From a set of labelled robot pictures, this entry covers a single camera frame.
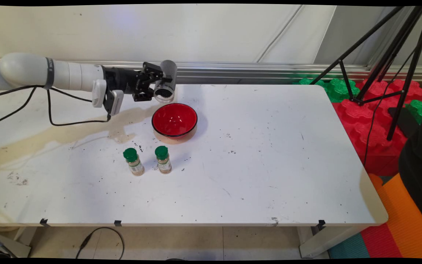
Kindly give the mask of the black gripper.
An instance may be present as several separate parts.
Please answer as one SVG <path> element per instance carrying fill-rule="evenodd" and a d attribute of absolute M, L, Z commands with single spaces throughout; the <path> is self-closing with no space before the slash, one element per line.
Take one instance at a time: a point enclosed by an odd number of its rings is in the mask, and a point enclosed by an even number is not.
<path fill-rule="evenodd" d="M 134 102 L 151 101 L 154 89 L 150 87 L 153 82 L 172 82 L 171 75 L 166 75 L 161 67 L 149 62 L 144 62 L 141 70 L 131 70 L 123 67 L 103 67 L 104 80 L 107 90 L 121 90 L 126 95 L 132 95 Z"/>

